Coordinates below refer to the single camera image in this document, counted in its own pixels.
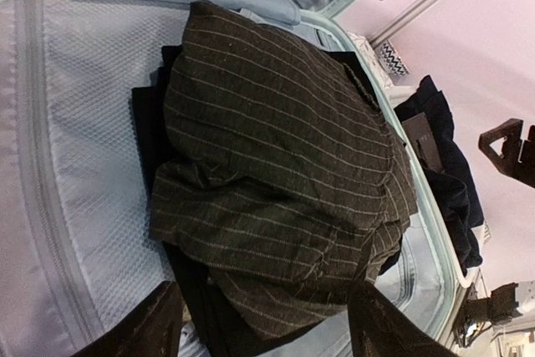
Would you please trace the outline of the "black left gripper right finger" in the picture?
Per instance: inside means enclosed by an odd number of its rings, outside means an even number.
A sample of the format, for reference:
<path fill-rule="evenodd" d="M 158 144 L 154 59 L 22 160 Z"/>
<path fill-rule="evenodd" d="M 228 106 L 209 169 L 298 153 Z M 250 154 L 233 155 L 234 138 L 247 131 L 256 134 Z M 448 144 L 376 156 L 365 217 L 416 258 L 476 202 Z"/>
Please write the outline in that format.
<path fill-rule="evenodd" d="M 352 287 L 348 321 L 354 356 L 454 355 L 415 326 L 369 281 L 358 281 Z"/>

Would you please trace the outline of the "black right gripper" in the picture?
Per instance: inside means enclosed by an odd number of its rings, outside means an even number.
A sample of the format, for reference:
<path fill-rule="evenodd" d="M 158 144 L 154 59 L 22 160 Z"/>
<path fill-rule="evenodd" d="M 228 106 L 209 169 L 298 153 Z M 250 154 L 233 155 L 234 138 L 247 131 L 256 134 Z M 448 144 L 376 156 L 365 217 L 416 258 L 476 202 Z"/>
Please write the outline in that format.
<path fill-rule="evenodd" d="M 522 139 L 523 121 L 511 118 L 499 126 L 482 133 L 478 148 L 499 171 L 516 181 L 534 188 L 534 125 L 529 127 L 527 138 Z M 502 141 L 497 152 L 492 145 Z"/>

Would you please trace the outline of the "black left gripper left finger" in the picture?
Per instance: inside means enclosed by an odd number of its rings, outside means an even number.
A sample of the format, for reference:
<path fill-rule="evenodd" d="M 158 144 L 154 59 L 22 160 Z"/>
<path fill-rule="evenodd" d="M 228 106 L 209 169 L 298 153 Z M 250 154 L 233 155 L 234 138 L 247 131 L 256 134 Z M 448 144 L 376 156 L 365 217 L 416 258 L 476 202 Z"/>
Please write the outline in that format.
<path fill-rule="evenodd" d="M 183 302 L 179 285 L 158 285 L 111 331 L 78 357 L 166 357 L 179 354 Z"/>

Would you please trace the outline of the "light blue hard-shell suitcase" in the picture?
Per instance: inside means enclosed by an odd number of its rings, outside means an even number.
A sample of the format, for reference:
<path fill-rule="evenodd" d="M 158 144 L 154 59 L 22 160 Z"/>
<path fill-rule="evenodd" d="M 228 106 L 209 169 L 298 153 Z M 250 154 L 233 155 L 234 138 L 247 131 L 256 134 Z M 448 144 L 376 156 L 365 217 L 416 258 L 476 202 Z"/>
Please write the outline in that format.
<path fill-rule="evenodd" d="M 148 237 L 131 91 L 150 85 L 161 49 L 177 45 L 196 0 L 1 0 L 1 353 L 67 356 L 119 322 L 171 269 Z M 406 136 L 386 89 L 334 22 L 352 0 L 208 0 L 245 9 L 291 37 L 278 56 L 297 90 L 261 84 L 238 109 L 262 138 L 226 166 L 262 164 L 267 200 L 239 193 L 212 212 L 255 232 L 331 212 L 364 211 L 357 96 L 325 80 L 328 51 L 354 54 L 380 118 Z M 262 101 L 274 106 L 261 120 Z"/>

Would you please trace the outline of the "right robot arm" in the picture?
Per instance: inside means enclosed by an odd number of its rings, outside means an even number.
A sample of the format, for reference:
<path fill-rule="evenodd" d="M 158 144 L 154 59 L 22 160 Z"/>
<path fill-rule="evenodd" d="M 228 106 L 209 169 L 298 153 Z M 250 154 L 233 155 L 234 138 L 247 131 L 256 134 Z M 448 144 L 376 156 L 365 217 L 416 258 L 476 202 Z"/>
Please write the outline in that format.
<path fill-rule="evenodd" d="M 479 150 L 509 178 L 534 187 L 534 127 L 522 139 L 523 121 L 516 118 L 480 135 Z M 495 325 L 534 310 L 534 282 L 508 283 L 491 291 L 486 298 L 465 299 L 461 305 L 453 333 L 457 344 L 468 348 Z"/>

